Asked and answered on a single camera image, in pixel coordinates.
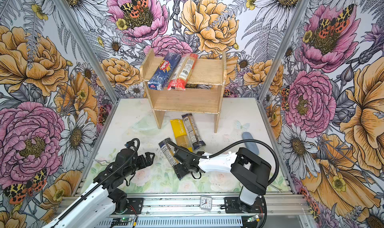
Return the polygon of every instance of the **red pasta package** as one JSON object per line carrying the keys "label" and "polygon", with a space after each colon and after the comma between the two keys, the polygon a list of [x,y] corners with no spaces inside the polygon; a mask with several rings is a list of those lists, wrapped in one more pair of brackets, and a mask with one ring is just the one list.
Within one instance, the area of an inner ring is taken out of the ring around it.
{"label": "red pasta package", "polygon": [[193,67],[197,59],[196,54],[185,54],[180,60],[182,63],[180,69],[176,69],[172,80],[169,82],[168,90],[185,91],[185,85],[188,82],[190,75],[192,74]]}

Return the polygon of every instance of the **white table surface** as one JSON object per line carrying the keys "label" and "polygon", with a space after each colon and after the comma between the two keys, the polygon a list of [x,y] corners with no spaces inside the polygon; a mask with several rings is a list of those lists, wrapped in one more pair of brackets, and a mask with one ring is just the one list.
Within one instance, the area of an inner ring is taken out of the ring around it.
{"label": "white table surface", "polygon": [[[147,99],[122,99],[96,154],[95,159],[100,162],[93,162],[82,192],[105,168],[105,165],[114,161],[116,154],[125,148],[124,144],[133,138],[140,140],[139,155],[153,152],[156,156],[152,166],[136,172],[129,187],[125,183],[119,187],[123,191],[127,193],[239,192],[241,183],[231,173],[203,173],[199,180],[188,175],[179,181],[158,143],[168,137],[175,141],[169,121],[181,119],[181,114],[181,112],[166,112],[162,128],[158,129]],[[193,116],[200,136],[207,144],[206,147],[197,151],[213,154],[241,140],[241,134],[245,131],[250,132],[254,139],[262,140],[272,146],[254,98],[224,98],[216,134],[213,114],[196,113]],[[237,152],[239,147],[245,147],[245,145],[235,146],[230,151]],[[262,145],[258,145],[258,149],[259,156],[271,164],[272,174],[275,171],[272,154]],[[281,171],[273,185],[284,191],[289,190]],[[268,187],[268,191],[276,192],[271,186]]]}

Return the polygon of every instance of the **blue pasta box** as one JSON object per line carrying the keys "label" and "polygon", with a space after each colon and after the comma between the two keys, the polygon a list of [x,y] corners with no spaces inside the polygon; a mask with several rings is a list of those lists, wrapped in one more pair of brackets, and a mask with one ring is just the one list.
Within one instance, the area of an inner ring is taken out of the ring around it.
{"label": "blue pasta box", "polygon": [[177,53],[168,53],[161,61],[152,78],[148,82],[148,88],[152,90],[163,90],[170,76],[175,70],[181,55]]}

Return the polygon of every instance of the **wooden shelf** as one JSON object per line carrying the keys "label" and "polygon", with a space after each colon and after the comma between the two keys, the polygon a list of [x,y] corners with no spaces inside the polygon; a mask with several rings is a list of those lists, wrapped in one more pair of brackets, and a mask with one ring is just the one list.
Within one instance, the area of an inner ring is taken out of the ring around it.
{"label": "wooden shelf", "polygon": [[[156,69],[159,67],[160,62],[164,57],[153,57],[152,62],[149,64],[147,72],[144,73],[144,81],[148,82]],[[203,84],[203,85],[216,85],[223,84],[221,60],[214,59],[197,59],[194,70],[189,77],[189,84]]]}
{"label": "wooden shelf", "polygon": [[157,91],[148,88],[151,79],[163,57],[155,57],[150,49],[141,67],[140,75],[143,78],[144,88],[156,120],[157,127],[161,129],[166,111],[179,111],[188,113],[214,114],[214,132],[217,132],[220,110],[223,101],[225,80],[227,78],[226,54],[223,52],[221,60],[197,59],[190,84],[204,84],[217,86],[216,89],[186,89],[185,91],[165,90]]}

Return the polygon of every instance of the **yellow pasta package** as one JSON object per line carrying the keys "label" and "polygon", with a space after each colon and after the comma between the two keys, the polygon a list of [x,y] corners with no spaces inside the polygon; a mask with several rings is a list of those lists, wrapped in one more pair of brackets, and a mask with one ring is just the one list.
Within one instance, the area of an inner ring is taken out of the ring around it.
{"label": "yellow pasta package", "polygon": [[187,148],[192,152],[192,146],[189,142],[187,132],[185,131],[184,123],[182,119],[170,120],[173,134],[175,135],[176,144]]}

